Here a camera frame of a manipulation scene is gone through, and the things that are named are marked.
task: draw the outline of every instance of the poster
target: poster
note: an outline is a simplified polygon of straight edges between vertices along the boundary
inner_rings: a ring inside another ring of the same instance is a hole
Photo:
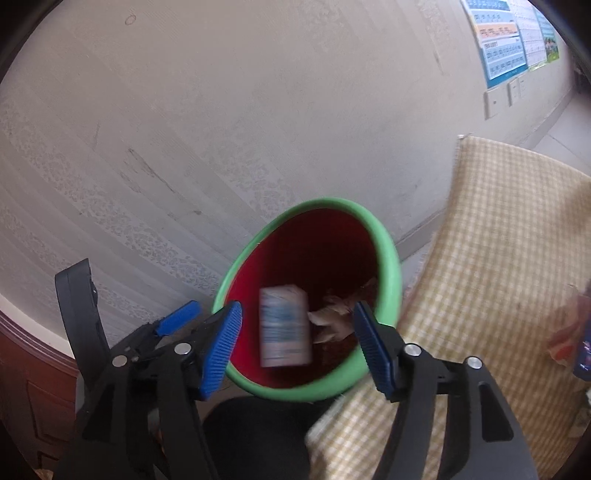
[[[542,36],[544,37],[544,46],[546,49],[548,62],[558,60],[560,55],[558,54],[558,43],[556,42],[556,32],[554,31],[554,27],[550,22],[548,22],[548,19],[542,14],[542,12],[540,12],[535,7],[534,11],[538,17],[540,30],[542,31]]]
[[[527,70],[524,45],[506,0],[462,0],[480,47],[488,88]]]
[[[544,65],[547,61],[546,47],[534,7],[528,0],[507,0],[507,3],[519,27],[527,66],[535,69]]]

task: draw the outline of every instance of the electrical outlet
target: electrical outlet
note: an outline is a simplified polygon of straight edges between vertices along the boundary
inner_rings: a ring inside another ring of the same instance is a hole
[[[521,98],[525,98],[525,93],[527,92],[527,80],[526,75],[521,75],[519,78],[519,96]]]
[[[513,106],[519,102],[519,80],[515,79],[507,84],[509,90],[509,105]]]
[[[495,87],[485,92],[484,104],[486,110],[486,118],[491,118],[498,114],[503,107],[504,101],[506,101],[506,94],[504,88]]]

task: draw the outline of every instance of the yellow checkered fabric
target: yellow checkered fabric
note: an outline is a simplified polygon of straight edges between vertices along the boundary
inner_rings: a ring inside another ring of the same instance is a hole
[[[482,358],[505,394],[542,479],[573,450],[582,394],[546,353],[568,284],[591,278],[591,179],[556,160],[475,137],[459,140],[446,218],[398,324],[437,358]],[[370,378],[310,430],[313,480],[367,480],[396,405]],[[437,476],[446,400],[438,400],[423,478]]]

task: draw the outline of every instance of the white wall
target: white wall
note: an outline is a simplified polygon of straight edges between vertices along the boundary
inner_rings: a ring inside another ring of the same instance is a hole
[[[560,49],[486,121],[459,0],[64,0],[0,86],[0,292],[63,335],[53,275],[90,257],[114,340],[208,304],[301,200],[398,239],[444,206],[457,134],[518,144],[560,102]]]

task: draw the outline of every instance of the trash bin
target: trash bin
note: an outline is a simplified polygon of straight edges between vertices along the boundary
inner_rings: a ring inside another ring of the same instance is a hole
[[[315,345],[313,362],[302,367],[261,366],[259,291],[294,284],[308,294],[309,310],[324,306],[330,289],[346,297],[375,277],[374,300],[380,323],[396,325],[402,297],[400,262],[394,243],[380,221],[350,200],[322,198],[301,203],[279,215],[247,245],[233,263],[214,301],[213,311],[228,301],[242,303],[242,330],[228,377],[259,397],[316,401],[338,395],[368,371],[363,353],[351,337],[338,365],[326,365]]]

